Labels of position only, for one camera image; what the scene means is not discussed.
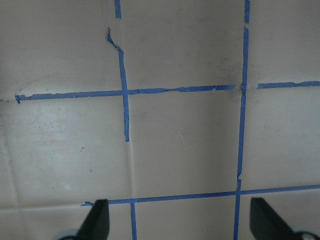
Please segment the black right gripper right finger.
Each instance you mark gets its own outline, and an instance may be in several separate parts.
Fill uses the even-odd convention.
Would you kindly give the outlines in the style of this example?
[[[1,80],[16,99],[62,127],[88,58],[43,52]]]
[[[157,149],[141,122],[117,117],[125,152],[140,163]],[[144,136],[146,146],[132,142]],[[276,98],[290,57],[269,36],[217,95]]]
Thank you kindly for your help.
[[[295,232],[262,198],[250,200],[250,231],[256,240],[307,240],[308,233]]]

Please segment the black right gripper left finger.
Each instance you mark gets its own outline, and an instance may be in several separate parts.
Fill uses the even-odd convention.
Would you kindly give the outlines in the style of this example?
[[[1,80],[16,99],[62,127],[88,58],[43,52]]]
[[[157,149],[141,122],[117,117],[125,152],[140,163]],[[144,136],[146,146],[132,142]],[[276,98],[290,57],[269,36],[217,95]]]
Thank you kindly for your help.
[[[106,240],[110,233],[109,203],[96,200],[76,233],[77,240]]]

